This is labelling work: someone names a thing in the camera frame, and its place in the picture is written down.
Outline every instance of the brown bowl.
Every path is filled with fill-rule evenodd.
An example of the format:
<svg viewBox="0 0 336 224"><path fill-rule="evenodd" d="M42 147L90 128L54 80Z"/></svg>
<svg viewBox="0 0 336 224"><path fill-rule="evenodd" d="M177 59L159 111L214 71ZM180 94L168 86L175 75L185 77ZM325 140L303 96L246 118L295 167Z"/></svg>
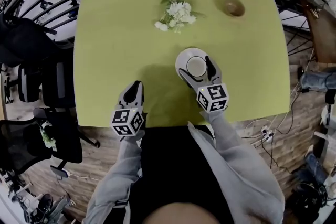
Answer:
<svg viewBox="0 0 336 224"><path fill-rule="evenodd" d="M224 12L233 17L240 17L245 14L245 6L240 0L224 0Z"/></svg>

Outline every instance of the gray jacket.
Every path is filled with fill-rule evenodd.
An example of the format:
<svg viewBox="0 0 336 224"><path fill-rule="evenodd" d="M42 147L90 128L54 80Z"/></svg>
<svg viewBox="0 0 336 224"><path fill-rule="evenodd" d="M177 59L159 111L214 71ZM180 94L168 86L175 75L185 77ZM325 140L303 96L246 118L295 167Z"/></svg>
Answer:
<svg viewBox="0 0 336 224"><path fill-rule="evenodd" d="M285 198L265 161L253 146L242 143L222 113L201 114L214 130L216 145L191 123L188 128L218 180L234 222L282 223ZM84 224L103 224L117 207L126 207L123 223L129 223L126 201L131 185L141 176L140 153L136 139L128 137L121 142L118 161L96 187Z"/></svg>

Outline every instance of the floor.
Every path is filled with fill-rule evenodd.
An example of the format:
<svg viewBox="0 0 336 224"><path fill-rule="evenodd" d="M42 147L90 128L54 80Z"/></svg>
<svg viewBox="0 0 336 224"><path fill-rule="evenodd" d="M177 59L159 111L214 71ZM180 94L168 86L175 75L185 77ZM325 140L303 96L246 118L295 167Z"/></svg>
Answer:
<svg viewBox="0 0 336 224"><path fill-rule="evenodd" d="M286 39L289 40L292 34L285 32ZM296 37L288 49L292 49L297 45L306 41L305 38ZM300 49L308 48L311 46L311 42L302 46ZM293 90L297 84L297 68L299 66L305 67L311 56L311 49L305 50L298 54L289 57L290 65L290 80L291 89ZM317 64L310 62L309 70L323 70L327 67L325 64ZM296 95L296 90L292 94L292 100ZM34 106L39 106L41 103L27 106L24 103L16 100L13 104L7 105L7 114L10 119L26 119L31 116L31 109ZM314 130L317 128L320 122L320 114L324 107L324 94L319 92L301 93L293 105L293 125L290 132L287 135L276 133L273 143L273 158L277 161L279 166L286 167L289 171L293 171L302 164L303 156L311 144ZM24 115L20 116L20 111L24 111ZM272 129L277 127L282 119L283 115L279 115L275 118ZM270 121L274 119L274 116L268 118ZM244 132L245 127L251 121L234 123L234 127L238 131L240 136L251 136L260 133L260 129L263 125L267 124L264 121L258 121L251 124ZM288 114L283 124L279 128L283 133L286 133L291 126L291 113ZM33 183L31 191L38 195L40 193L50 193L54 199L64 195L65 191L71 196L71 199L76 203L75 206L69 207L68 211L76 217L78 220L82 220L86 214L87 204L92 196L92 193L98 184L98 180L102 179L111 166L116 162L119 140L113 135L110 129L96 128L96 127L82 127L81 130L85 135L92 139L97 139L101 143L100 148L92 147L91 145L82 142L83 149L83 162L81 164L68 163L65 167L70 173L91 178L79 178L70 176L60 180L56 179L56 176L51 172L50 165L58 165L60 160L50 159L35 164L23 177ZM260 138L244 139L246 143L257 142ZM256 143L257 151L265 159L267 164L270 164L271 158L262 148L260 143ZM264 143L265 149L270 153L271 144ZM286 197L291 193L292 187L295 185L296 180L290 175L286 169L278 168L273 162L271 167L273 173L279 181L281 189Z"/></svg>

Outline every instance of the flower bouquet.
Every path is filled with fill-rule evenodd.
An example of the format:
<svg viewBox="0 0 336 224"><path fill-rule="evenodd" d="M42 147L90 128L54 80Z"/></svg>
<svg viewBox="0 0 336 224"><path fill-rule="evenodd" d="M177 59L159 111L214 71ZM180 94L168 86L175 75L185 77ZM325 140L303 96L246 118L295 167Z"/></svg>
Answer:
<svg viewBox="0 0 336 224"><path fill-rule="evenodd" d="M192 12L190 3L185 0L161 0L161 3L167 6L161 19L155 23L156 28L162 31L174 29L175 33L180 33L186 23L196 21L196 13Z"/></svg>

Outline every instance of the blue jeans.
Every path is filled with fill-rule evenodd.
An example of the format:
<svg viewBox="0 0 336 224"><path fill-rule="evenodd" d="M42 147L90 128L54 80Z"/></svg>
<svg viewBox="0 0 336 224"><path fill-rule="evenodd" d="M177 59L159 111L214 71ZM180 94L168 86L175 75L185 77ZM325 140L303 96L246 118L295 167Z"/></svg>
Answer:
<svg viewBox="0 0 336 224"><path fill-rule="evenodd" d="M324 181L328 177L328 174L325 172L323 166L316 159L314 153L308 153L304 160L306 161L307 170L314 176L315 180L319 185L323 185Z"/></svg>

